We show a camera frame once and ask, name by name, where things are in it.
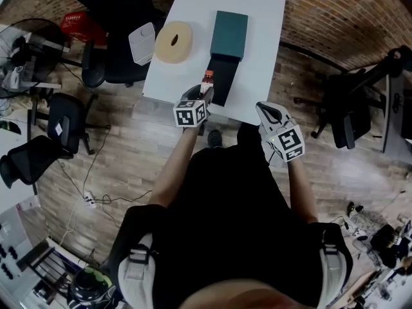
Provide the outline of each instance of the black office chair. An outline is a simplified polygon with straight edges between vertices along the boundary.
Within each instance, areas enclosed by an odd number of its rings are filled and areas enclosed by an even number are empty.
[[[149,64],[140,66],[133,61],[129,34],[152,22],[158,33],[164,24],[164,13],[157,10],[152,0],[78,0],[89,9],[89,14],[109,32],[106,50],[86,44],[82,61],[82,79],[90,88],[104,81],[133,85],[144,80]]]
[[[355,147],[355,141],[371,129],[369,106],[380,108],[385,113],[386,97],[380,101],[366,98],[365,88],[372,87],[378,80],[389,74],[398,77],[402,70],[412,71],[412,51],[407,46],[391,50],[385,59],[366,72],[341,75],[317,75],[323,82],[324,97],[321,103],[294,98],[296,104],[305,103],[317,107],[320,126],[312,137],[317,138],[327,124],[332,125],[333,138],[337,148]]]
[[[79,151],[80,139],[88,154],[94,153],[89,147],[86,128],[110,127],[86,123],[95,98],[93,95],[85,107],[77,98],[57,93],[51,97],[49,115],[35,111],[37,119],[48,120],[48,137],[35,137],[0,159],[0,175],[9,189],[16,180],[27,185],[34,184],[57,159],[72,159]]]

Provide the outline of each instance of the hole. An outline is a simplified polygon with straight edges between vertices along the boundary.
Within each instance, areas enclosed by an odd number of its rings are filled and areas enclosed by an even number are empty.
[[[176,34],[172,40],[172,46],[174,46],[176,44],[176,42],[178,42],[179,36]]]

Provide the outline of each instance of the bottle label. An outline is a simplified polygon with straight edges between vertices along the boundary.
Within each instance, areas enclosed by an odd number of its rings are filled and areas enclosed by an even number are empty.
[[[211,84],[210,82],[202,82],[200,84],[200,93],[203,95],[204,93],[206,93],[206,91],[210,88],[213,87],[213,84]]]

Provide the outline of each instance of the white cable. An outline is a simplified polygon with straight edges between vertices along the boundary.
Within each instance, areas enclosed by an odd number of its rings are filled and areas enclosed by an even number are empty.
[[[69,217],[69,220],[67,221],[67,225],[66,225],[66,232],[63,234],[62,241],[59,243],[59,246],[61,246],[63,244],[64,238],[66,237],[66,235],[75,230],[76,216],[77,216],[77,213],[79,212],[79,211],[76,210],[76,207],[79,204],[80,199],[83,199],[83,198],[79,197],[78,200],[76,201],[76,204],[74,205],[73,209],[71,210],[70,217]],[[76,211],[76,213],[75,213],[74,218],[73,218],[73,227],[71,228],[71,230],[69,230],[71,217],[73,216],[73,213],[75,211]]]

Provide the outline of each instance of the black shirt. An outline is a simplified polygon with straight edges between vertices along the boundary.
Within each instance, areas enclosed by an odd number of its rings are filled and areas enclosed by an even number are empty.
[[[155,309],[178,308],[227,279],[256,279],[316,307],[319,246],[286,204],[262,156],[236,145],[195,154],[177,199],[153,234]]]

